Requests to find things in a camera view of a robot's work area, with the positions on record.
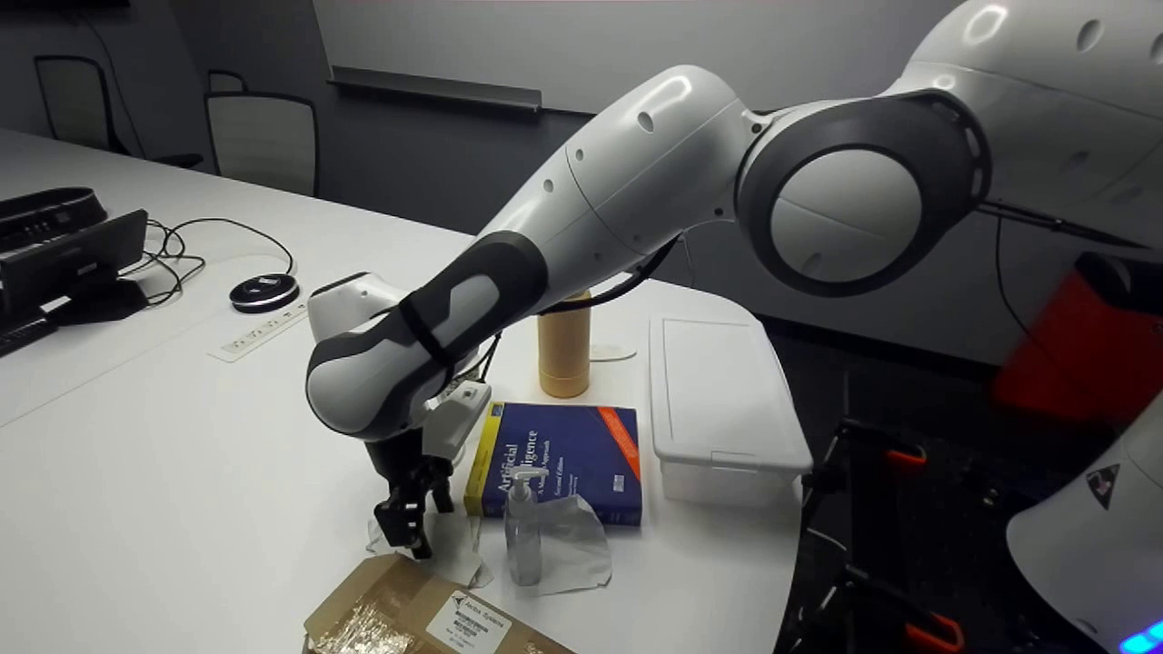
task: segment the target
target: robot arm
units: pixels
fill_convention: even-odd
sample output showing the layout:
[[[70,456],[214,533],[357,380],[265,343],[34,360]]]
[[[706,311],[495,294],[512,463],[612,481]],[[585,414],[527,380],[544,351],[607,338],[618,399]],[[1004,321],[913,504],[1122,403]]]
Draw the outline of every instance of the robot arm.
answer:
[[[757,117],[718,78],[668,68],[558,145],[441,275],[323,338],[307,403],[335,433],[393,439],[484,338],[706,221],[739,221],[794,288],[887,285],[986,198],[986,165],[941,93]]]

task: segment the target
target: floor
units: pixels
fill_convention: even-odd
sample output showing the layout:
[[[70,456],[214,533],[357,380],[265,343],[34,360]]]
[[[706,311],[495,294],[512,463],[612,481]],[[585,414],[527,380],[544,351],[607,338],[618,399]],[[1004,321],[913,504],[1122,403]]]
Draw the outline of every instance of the floor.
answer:
[[[894,498],[900,589],[913,601],[959,617],[965,652],[1095,652],[1027,596],[998,533],[1013,509],[1048,498],[1103,452],[1109,433],[997,409],[993,369],[778,321],[768,321],[768,336],[781,352],[819,463],[844,421],[887,430],[929,456],[928,474],[910,478]],[[815,537],[803,537],[801,575],[819,572],[819,559],[834,559],[855,524],[868,532],[868,515],[850,515],[850,498],[827,498],[815,515]]]

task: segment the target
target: white table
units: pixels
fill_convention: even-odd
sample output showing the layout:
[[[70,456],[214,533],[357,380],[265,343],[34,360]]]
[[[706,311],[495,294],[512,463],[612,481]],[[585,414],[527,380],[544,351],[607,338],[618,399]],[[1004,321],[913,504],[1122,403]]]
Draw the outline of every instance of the white table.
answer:
[[[316,288],[354,268],[413,288],[467,242],[413,221],[286,198],[196,173],[118,160],[0,130],[0,198],[89,185],[108,214],[161,221],[230,214],[277,232]],[[190,231],[212,268],[180,301],[125,325],[74,328],[0,360],[0,642],[22,654],[246,652],[286,654],[300,617],[357,566],[384,487],[361,444],[332,437],[300,399],[305,321],[224,364],[249,331],[230,288],[280,267],[232,231]],[[643,403],[649,318],[748,321],[739,306],[647,285],[597,312],[589,399]],[[530,328],[505,336],[503,398],[530,394]],[[614,587],[486,601],[575,652],[771,652],[786,611],[801,509],[712,512],[656,491],[643,421],[647,515],[614,533]],[[484,533],[503,562],[503,537]]]

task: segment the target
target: blue book cover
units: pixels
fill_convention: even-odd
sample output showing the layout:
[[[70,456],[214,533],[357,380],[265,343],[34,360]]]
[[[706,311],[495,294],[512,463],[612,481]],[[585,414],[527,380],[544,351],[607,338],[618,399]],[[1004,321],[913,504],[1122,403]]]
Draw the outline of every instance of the blue book cover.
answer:
[[[633,409],[495,403],[481,430],[464,504],[503,515],[507,466],[544,469],[543,501],[582,496],[604,524],[643,521],[639,424]]]

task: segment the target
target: cylindrical container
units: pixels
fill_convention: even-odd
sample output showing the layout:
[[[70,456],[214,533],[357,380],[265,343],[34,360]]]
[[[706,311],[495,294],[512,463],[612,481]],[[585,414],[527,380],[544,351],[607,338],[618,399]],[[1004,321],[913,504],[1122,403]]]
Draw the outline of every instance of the cylindrical container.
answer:
[[[536,318],[536,386],[556,399],[589,389],[589,311]]]

